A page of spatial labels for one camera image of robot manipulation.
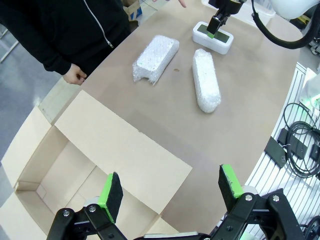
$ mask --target bubble-wrapped item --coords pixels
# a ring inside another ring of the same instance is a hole
[[[205,113],[212,113],[221,103],[221,94],[211,53],[196,50],[192,70],[198,105]]]
[[[155,84],[179,49],[179,41],[156,35],[133,63],[133,81],[147,78]]]

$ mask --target person's hand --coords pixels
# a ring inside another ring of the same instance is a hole
[[[85,74],[80,67],[72,63],[69,71],[62,77],[69,84],[81,85],[84,83],[87,74]]]
[[[185,3],[185,0],[179,0],[180,4],[182,7],[186,8],[186,3]]]

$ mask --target jacket sleeve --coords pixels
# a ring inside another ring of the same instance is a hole
[[[4,25],[22,46],[43,64],[47,71],[64,75],[71,63],[49,44],[45,37],[33,26],[22,12],[8,7],[0,1],[0,23]]]

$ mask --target clear plastic bin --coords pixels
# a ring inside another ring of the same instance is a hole
[[[201,0],[201,2],[205,6],[216,9],[214,6],[209,4],[209,0]],[[276,15],[276,12],[273,10],[269,0],[254,0],[254,7],[255,10],[259,13],[259,17],[264,25],[267,25],[270,19],[272,19]],[[242,5],[240,11],[237,14],[231,16],[254,27],[257,27],[252,18],[252,13],[252,3],[250,0],[248,0]]]

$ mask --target person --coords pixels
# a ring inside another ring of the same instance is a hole
[[[0,24],[47,71],[78,85],[130,34],[121,0],[0,0]]]

